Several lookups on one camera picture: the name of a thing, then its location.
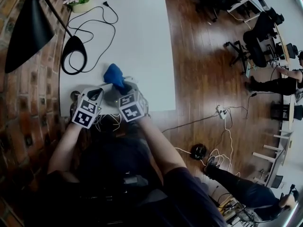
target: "power strip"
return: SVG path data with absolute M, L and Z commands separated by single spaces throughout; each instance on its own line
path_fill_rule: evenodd
M 221 105 L 218 105 L 216 107 L 216 110 L 217 110 L 217 112 L 218 112 L 218 114 L 219 114 L 219 116 L 220 116 L 221 119 L 225 119 L 226 118 L 226 112 L 224 113 L 223 107 Z

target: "flower pot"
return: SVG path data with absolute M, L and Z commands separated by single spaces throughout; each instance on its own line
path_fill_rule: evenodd
M 74 13 L 85 13 L 85 12 L 91 10 L 93 7 L 94 7 L 94 2 L 93 2 L 93 0 L 89 0 L 89 1 L 86 2 L 86 3 L 74 5 L 74 6 L 72 7 L 72 11 L 73 11 Z

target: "floor lamp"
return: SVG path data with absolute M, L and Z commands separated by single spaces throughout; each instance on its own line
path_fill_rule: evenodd
M 62 52 L 61 65 L 64 64 L 67 55 L 73 51 L 80 52 L 84 57 L 82 68 L 74 73 L 69 72 L 70 75 L 78 74 L 85 68 L 87 63 L 84 45 L 77 36 L 73 36 L 70 33 L 50 0 L 45 0 L 45 2 L 70 36 Z M 39 0 L 25 0 L 9 42 L 5 73 L 10 73 L 21 66 L 42 49 L 53 36 L 54 32 L 41 8 Z

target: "brick wall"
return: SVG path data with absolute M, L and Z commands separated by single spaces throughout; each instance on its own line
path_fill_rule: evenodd
M 66 23 L 69 9 L 62 0 L 50 1 Z M 40 3 L 55 36 L 17 70 L 4 73 L 9 40 L 23 3 L 0 0 L 0 226 L 23 225 L 21 196 L 37 190 L 65 129 L 58 96 L 65 33 L 43 0 Z

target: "wooden floor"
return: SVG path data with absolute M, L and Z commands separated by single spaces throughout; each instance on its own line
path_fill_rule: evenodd
M 213 115 L 217 105 L 247 107 L 250 93 L 243 85 L 247 78 L 240 75 L 242 64 L 239 62 L 229 67 L 236 53 L 231 48 L 223 47 L 227 41 L 242 40 L 243 33 L 249 30 L 247 25 L 223 11 L 218 21 L 213 23 L 211 15 L 195 11 L 194 0 L 166 0 L 166 6 L 174 61 L 176 110 L 152 113 L 153 121 L 161 130 L 165 130 Z M 233 15 L 242 18 L 236 12 Z M 269 80 L 271 72 L 271 68 L 251 70 L 259 81 Z M 251 179 L 254 175 L 260 175 L 258 170 L 268 169 L 266 161 L 256 159 L 252 152 L 271 156 L 272 152 L 264 150 L 263 144 L 277 145 L 272 135 L 278 133 L 280 122 L 269 119 L 269 106 L 273 100 L 279 101 L 280 95 L 252 97 L 247 120 L 244 109 L 231 109 L 234 174 L 240 172 L 241 177 Z M 226 119 L 226 127 L 230 127 L 229 115 Z M 190 151 L 194 144 L 202 143 L 209 153 L 217 148 L 221 154 L 229 156 L 232 149 L 227 131 L 220 142 L 223 130 L 224 121 L 218 116 L 164 134 L 175 147 L 186 151 Z M 189 154 L 182 151 L 180 154 L 192 174 L 209 184 L 212 195 L 218 183 L 202 174 L 200 161 L 192 160 Z M 221 168 L 227 167 L 226 159 Z M 213 197 L 217 199 L 226 190 L 220 186 L 215 192 Z

